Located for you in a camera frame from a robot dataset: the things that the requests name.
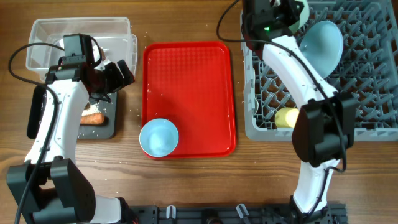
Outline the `green bowl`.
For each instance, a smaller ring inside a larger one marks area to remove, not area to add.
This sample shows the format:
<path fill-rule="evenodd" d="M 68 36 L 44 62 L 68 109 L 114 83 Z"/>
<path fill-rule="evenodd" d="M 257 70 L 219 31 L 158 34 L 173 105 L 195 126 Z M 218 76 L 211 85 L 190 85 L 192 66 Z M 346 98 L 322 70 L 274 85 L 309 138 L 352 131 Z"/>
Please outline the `green bowl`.
<path fill-rule="evenodd" d="M 294 14 L 298 14 L 299 20 L 289 26 L 290 31 L 296 33 L 309 19 L 310 9 L 307 0 L 293 0 L 295 4 Z"/>

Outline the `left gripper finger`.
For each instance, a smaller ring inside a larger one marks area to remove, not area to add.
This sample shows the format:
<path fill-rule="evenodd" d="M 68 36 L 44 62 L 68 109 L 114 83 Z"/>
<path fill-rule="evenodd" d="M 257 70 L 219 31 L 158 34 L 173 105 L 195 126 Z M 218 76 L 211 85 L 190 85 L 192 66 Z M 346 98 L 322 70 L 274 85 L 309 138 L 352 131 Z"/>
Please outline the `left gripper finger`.
<path fill-rule="evenodd" d="M 122 87 L 128 86 L 135 82 L 135 78 L 133 73 L 130 71 L 127 63 L 124 60 L 120 60 L 117 62 L 119 66 L 119 70 L 123 75 L 123 84 Z"/>
<path fill-rule="evenodd" d="M 105 66 L 104 74 L 106 77 L 107 92 L 117 92 L 123 88 L 123 75 L 116 64 L 107 64 Z"/>

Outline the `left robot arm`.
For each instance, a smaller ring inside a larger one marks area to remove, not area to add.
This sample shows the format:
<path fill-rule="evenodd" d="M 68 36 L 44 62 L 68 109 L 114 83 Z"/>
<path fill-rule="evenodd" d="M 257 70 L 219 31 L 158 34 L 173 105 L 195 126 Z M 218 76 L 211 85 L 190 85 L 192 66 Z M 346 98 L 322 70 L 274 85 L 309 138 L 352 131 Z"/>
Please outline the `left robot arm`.
<path fill-rule="evenodd" d="M 96 195 L 75 165 L 81 114 L 90 91 L 102 90 L 105 81 L 106 74 L 86 62 L 50 67 L 34 145 L 24 164 L 7 173 L 18 203 L 15 223 L 138 223 L 123 198 Z"/>

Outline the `yellow plastic cup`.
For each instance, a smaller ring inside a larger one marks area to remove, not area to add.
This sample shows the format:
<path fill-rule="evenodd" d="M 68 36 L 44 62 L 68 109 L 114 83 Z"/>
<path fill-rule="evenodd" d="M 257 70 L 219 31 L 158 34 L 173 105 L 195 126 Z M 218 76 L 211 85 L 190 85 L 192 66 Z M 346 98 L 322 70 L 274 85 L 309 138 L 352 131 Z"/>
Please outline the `yellow plastic cup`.
<path fill-rule="evenodd" d="M 294 128 L 298 116 L 297 108 L 281 108 L 275 114 L 275 125 L 278 128 Z"/>

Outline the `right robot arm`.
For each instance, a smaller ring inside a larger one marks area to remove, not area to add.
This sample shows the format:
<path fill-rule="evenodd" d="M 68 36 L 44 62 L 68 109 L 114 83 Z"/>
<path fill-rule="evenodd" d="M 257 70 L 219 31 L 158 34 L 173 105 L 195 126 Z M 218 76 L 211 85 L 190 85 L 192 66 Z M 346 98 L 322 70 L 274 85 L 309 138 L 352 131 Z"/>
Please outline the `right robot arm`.
<path fill-rule="evenodd" d="M 334 172 L 346 170 L 354 143 L 356 100 L 326 82 L 300 51 L 294 33 L 308 19 L 306 1 L 243 1 L 246 46 L 279 77 L 299 110 L 292 144 L 301 159 L 291 219 L 308 223 L 326 216 Z"/>

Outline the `large light blue plate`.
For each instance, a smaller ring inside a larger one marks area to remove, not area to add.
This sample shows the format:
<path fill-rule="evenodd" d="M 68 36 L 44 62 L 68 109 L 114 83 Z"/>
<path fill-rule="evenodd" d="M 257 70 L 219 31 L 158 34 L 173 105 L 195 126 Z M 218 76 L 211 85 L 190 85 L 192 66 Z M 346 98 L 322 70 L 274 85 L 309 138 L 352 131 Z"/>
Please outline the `large light blue plate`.
<path fill-rule="evenodd" d="M 331 21 L 321 21 L 305 33 L 300 50 L 319 76 L 326 78 L 338 66 L 343 46 L 343 35 L 338 26 Z"/>

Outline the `orange sweet potato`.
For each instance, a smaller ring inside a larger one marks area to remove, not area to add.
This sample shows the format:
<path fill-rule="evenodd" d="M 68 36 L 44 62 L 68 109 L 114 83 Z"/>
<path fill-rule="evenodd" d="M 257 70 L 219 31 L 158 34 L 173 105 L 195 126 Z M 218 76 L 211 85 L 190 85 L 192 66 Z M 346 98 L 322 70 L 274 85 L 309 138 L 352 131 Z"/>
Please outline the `orange sweet potato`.
<path fill-rule="evenodd" d="M 100 126 L 105 122 L 105 119 L 105 115 L 101 113 L 89 114 L 81 117 L 80 125 Z"/>

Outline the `small light blue bowl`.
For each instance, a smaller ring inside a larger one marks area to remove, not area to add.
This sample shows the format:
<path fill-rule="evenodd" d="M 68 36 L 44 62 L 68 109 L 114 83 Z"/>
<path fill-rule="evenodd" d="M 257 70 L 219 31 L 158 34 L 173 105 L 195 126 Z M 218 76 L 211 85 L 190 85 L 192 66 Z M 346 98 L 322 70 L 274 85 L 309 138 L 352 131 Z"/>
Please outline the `small light blue bowl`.
<path fill-rule="evenodd" d="M 177 127 L 169 120 L 157 118 L 146 123 L 139 135 L 142 150 L 152 157 L 171 154 L 179 142 Z"/>

